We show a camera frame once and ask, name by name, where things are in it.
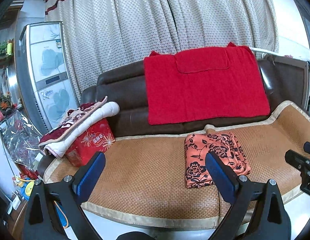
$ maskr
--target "refrigerator door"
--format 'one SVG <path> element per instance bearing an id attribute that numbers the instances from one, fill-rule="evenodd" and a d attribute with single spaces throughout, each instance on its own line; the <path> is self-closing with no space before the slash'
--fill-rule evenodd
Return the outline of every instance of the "refrigerator door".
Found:
<path id="1" fill-rule="evenodd" d="M 64 80 L 37 92 L 51 127 L 55 128 L 69 109 L 77 109 L 70 81 Z"/>
<path id="2" fill-rule="evenodd" d="M 58 47 L 58 41 L 45 41 L 30 47 L 35 82 L 66 71 L 63 51 Z"/>
<path id="3" fill-rule="evenodd" d="M 31 26 L 30 44 L 41 41 L 58 40 L 60 38 L 61 33 L 58 23 Z"/>

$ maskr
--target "metal screw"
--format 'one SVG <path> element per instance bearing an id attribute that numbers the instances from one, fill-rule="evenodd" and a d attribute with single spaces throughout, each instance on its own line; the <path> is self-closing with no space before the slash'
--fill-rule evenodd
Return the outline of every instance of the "metal screw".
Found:
<path id="1" fill-rule="evenodd" d="M 247 177 L 246 177 L 245 175 L 240 175 L 240 176 L 239 176 L 239 179 L 240 179 L 242 182 L 247 181 Z"/>
<path id="2" fill-rule="evenodd" d="M 269 180 L 269 183 L 270 183 L 271 185 L 275 186 L 275 185 L 276 185 L 276 180 L 270 179 L 270 180 Z"/>
<path id="3" fill-rule="evenodd" d="M 41 181 L 40 179 L 36 179 L 36 180 L 34 181 L 34 184 L 35 184 L 36 186 L 38 186 L 41 182 L 42 182 L 42 181 Z"/>
<path id="4" fill-rule="evenodd" d="M 71 181 L 73 179 L 73 176 L 71 176 L 71 175 L 66 175 L 65 177 L 64 177 L 64 181 L 66 181 L 66 182 L 69 182 L 69 181 Z"/>

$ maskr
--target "white curtain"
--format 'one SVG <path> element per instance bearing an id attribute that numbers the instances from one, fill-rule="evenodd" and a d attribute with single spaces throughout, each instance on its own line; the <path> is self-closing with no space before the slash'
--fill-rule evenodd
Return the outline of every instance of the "white curtain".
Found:
<path id="1" fill-rule="evenodd" d="M 272 0 L 47 0 L 46 14 L 63 22 L 78 98 L 102 72 L 152 50 L 174 54 L 232 41 L 278 51 Z"/>

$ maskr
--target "refrigerator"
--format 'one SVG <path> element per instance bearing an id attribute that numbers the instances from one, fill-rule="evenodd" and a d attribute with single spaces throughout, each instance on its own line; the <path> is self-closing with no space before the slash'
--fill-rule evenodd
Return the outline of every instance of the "refrigerator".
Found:
<path id="1" fill-rule="evenodd" d="M 24 107 L 36 128 L 45 134 L 55 128 L 79 102 L 66 61 L 62 22 L 28 24 L 21 37 L 17 77 Z"/>

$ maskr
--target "clear plastic wrap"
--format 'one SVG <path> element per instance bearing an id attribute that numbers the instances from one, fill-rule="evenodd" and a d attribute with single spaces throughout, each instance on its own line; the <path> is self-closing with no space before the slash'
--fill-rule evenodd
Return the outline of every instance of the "clear plastic wrap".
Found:
<path id="1" fill-rule="evenodd" d="M 35 157 L 41 152 L 39 140 L 42 135 L 20 111 L 15 110 L 0 122 L 3 142 L 8 150 L 8 157 L 15 163 L 33 170 Z"/>

